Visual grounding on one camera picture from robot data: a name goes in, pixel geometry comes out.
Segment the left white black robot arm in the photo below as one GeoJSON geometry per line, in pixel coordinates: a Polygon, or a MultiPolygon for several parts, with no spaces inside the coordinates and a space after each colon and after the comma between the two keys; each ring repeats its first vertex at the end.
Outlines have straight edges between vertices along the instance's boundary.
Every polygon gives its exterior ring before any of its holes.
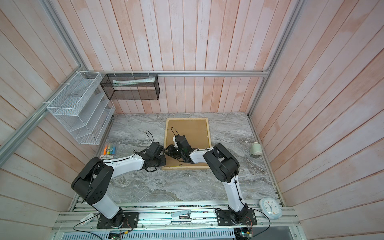
{"type": "Polygon", "coordinates": [[[71,188],[88,205],[100,212],[101,218],[107,220],[112,228],[120,228],[124,224],[124,211],[108,195],[111,179],[132,171],[146,170],[166,164],[164,147],[158,142],[131,156],[114,160],[92,158],[73,180],[71,188]]]}

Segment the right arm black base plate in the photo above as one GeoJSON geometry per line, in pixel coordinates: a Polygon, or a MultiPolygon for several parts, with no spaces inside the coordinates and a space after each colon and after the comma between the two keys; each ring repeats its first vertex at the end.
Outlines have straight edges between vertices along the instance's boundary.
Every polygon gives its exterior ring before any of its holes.
{"type": "Polygon", "coordinates": [[[244,207],[239,212],[235,212],[231,208],[228,210],[215,209],[217,222],[219,226],[256,226],[257,219],[255,212],[244,207]]]}

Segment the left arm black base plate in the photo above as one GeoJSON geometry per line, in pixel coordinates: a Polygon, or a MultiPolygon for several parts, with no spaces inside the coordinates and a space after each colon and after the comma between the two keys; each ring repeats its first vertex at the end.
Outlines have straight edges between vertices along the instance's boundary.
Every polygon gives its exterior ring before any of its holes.
{"type": "Polygon", "coordinates": [[[101,214],[97,229],[135,229],[138,226],[138,212],[118,212],[112,219],[101,214]]]}

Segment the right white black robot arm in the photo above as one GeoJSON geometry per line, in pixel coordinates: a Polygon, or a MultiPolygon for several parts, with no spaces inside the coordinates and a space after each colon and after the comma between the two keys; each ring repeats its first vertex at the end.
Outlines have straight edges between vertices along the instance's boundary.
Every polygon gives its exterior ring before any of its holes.
{"type": "Polygon", "coordinates": [[[165,154],[183,163],[206,163],[214,176],[224,184],[229,201],[228,210],[231,221],[238,225],[242,223],[248,213],[248,205],[243,202],[243,195],[239,183],[238,160],[222,144],[212,148],[192,148],[185,136],[173,137],[174,144],[165,148],[165,154]]]}

